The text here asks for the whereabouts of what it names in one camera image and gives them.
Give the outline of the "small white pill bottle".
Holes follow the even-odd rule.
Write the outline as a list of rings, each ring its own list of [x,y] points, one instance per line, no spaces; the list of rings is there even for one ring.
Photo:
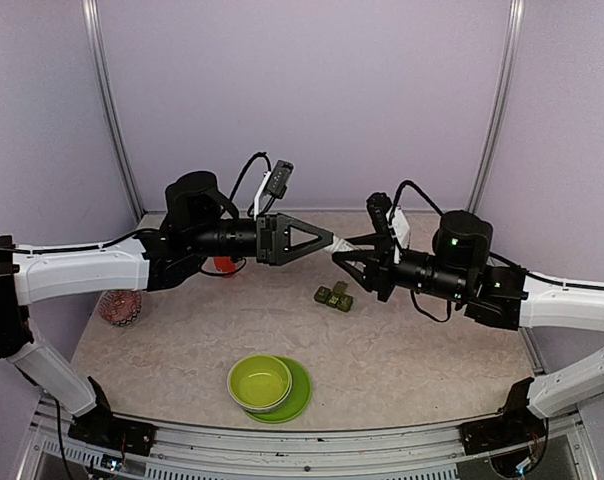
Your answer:
[[[325,247],[325,250],[330,254],[350,252],[355,249],[356,247],[352,243],[336,235],[333,236],[332,243]]]

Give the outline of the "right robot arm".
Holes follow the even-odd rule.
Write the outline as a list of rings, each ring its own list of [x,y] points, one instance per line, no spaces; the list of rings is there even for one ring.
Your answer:
[[[558,327],[604,333],[604,283],[544,276],[506,259],[490,265],[492,226],[469,212],[441,215],[431,253],[408,246],[409,228],[397,226],[396,207],[370,212],[374,233],[336,240],[333,261],[366,291],[385,302],[397,287],[412,297],[429,295],[484,326],[505,329]],[[551,374],[512,386],[493,433],[517,442],[533,424],[604,393],[604,347]]]

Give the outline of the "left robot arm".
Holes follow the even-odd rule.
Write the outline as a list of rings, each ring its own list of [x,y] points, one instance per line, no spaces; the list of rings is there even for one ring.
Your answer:
[[[0,236],[0,359],[42,387],[103,445],[122,434],[101,387],[29,324],[41,300],[108,290],[162,291],[198,274],[210,257],[253,257],[281,266],[332,244],[331,232],[285,214],[240,216],[209,171],[186,174],[165,191],[160,228],[105,243],[17,246]]]

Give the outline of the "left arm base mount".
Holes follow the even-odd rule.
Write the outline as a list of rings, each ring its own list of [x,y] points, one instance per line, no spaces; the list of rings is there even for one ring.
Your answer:
[[[157,428],[151,423],[114,415],[102,387],[92,377],[88,381],[96,395],[96,406],[73,417],[68,436],[124,454],[148,457]]]

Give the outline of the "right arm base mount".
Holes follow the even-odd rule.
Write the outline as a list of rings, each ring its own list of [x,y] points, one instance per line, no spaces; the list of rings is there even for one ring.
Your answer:
[[[507,448],[547,435],[548,422],[530,409],[528,393],[533,382],[534,378],[528,377],[512,385],[496,416],[460,425],[466,455]]]

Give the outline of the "red pill bottle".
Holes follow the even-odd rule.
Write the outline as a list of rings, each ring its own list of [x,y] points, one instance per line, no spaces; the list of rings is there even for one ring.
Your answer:
[[[214,257],[213,265],[215,268],[215,273],[220,274],[223,277],[233,275],[237,269],[237,264],[231,257],[228,256]]]

